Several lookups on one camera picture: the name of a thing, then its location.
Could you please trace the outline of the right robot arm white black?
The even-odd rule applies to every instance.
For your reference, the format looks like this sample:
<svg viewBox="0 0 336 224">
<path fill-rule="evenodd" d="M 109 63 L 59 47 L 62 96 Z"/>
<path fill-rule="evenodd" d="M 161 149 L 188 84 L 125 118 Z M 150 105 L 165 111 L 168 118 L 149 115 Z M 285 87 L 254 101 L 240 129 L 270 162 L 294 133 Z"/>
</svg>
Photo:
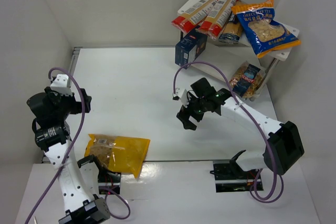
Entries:
<svg viewBox="0 0 336 224">
<path fill-rule="evenodd" d="M 200 122 L 206 112 L 215 112 L 231 119 L 243 128 L 261 135 L 269 144 L 263 151 L 239 151 L 231 160 L 231 166 L 238 172 L 269 168 L 278 175 L 284 175 L 304 155 L 303 143 L 297 126 L 273 120 L 240 99 L 234 98 L 225 88 L 215 90 L 206 78 L 191 85 L 192 94 L 177 88 L 173 100 L 180 100 L 182 107 L 177 118 L 184 129 L 196 130 L 191 118 Z"/>
</svg>

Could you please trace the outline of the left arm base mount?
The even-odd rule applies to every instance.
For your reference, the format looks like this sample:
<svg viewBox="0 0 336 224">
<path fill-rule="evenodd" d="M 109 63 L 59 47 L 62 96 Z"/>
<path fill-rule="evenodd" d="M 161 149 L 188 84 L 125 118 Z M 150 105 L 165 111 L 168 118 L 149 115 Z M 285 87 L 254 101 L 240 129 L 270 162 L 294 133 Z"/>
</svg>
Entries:
<svg viewBox="0 0 336 224">
<path fill-rule="evenodd" d="M 104 190 L 104 187 L 113 190 L 116 194 L 120 193 L 121 173 L 116 172 L 100 172 L 98 174 L 98 189 L 100 195 L 111 195 L 110 192 Z"/>
</svg>

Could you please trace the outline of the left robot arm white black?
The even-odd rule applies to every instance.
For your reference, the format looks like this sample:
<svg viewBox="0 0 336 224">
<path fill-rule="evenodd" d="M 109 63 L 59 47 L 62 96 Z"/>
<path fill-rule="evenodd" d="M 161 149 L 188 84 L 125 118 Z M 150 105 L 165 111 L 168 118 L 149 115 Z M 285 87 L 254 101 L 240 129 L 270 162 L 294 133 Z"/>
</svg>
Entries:
<svg viewBox="0 0 336 224">
<path fill-rule="evenodd" d="M 110 214 L 93 180 L 98 176 L 100 165 L 94 156 L 76 160 L 66 122 L 70 114 L 90 112 L 91 97 L 85 89 L 80 89 L 79 94 L 81 100 L 76 101 L 69 87 L 51 84 L 44 92 L 29 98 L 27 105 L 35 115 L 32 122 L 35 143 L 49 158 L 60 184 L 65 216 L 58 222 L 102 223 Z"/>
</svg>

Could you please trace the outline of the yellow pasta bag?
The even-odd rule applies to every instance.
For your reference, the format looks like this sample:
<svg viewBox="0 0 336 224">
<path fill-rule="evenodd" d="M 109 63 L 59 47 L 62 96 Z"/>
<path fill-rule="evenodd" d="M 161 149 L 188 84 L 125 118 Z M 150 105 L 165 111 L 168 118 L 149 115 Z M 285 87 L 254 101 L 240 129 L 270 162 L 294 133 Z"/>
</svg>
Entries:
<svg viewBox="0 0 336 224">
<path fill-rule="evenodd" d="M 89 134 L 85 156 L 94 155 L 111 172 L 133 174 L 138 178 L 146 158 L 147 138 Z"/>
</svg>

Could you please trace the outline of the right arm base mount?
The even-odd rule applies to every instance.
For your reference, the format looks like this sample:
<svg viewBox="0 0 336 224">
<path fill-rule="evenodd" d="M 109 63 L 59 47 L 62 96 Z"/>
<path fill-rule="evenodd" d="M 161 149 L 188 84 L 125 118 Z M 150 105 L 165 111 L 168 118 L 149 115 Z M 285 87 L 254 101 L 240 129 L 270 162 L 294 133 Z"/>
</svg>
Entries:
<svg viewBox="0 0 336 224">
<path fill-rule="evenodd" d="M 217 193 L 233 193 L 249 191 L 255 182 L 258 170 L 253 169 L 248 172 L 241 171 L 238 174 L 234 174 L 229 160 L 223 160 L 213 161 L 213 168 L 209 173 L 214 177 Z"/>
</svg>

